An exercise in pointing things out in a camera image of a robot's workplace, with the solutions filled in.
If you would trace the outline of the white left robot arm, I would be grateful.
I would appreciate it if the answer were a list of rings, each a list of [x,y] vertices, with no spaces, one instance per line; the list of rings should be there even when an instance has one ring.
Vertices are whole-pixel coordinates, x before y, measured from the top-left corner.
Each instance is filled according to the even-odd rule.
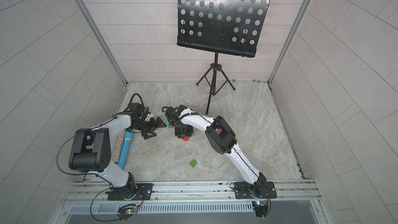
[[[77,130],[68,166],[100,177],[110,184],[113,195],[129,200],[136,195],[134,177],[113,162],[110,139],[123,130],[138,130],[146,140],[156,136],[157,128],[165,127],[167,124],[160,117],[154,118],[149,108],[133,103],[97,127]]]

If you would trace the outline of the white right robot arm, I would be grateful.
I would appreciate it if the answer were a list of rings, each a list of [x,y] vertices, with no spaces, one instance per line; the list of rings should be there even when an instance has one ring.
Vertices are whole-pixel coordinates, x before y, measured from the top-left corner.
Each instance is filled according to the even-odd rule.
[[[255,198],[265,196],[267,193],[265,176],[244,155],[237,143],[236,134],[223,117],[203,116],[184,105],[177,108],[164,106],[162,112],[176,130],[192,127],[204,132],[211,147],[217,153],[228,157],[239,170],[249,188],[248,192]]]

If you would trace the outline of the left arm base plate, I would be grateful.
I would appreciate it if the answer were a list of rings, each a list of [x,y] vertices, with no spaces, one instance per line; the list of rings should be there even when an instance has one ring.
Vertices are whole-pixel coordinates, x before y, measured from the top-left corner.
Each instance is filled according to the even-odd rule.
[[[153,184],[137,183],[135,186],[109,189],[106,191],[108,201],[131,201],[149,200],[151,197]]]

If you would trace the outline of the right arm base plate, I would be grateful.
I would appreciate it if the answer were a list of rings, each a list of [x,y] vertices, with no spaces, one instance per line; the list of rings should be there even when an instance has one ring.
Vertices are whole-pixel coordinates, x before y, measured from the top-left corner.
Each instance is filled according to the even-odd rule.
[[[234,182],[230,184],[236,199],[276,199],[277,193],[272,181],[264,185],[255,186],[247,182]]]

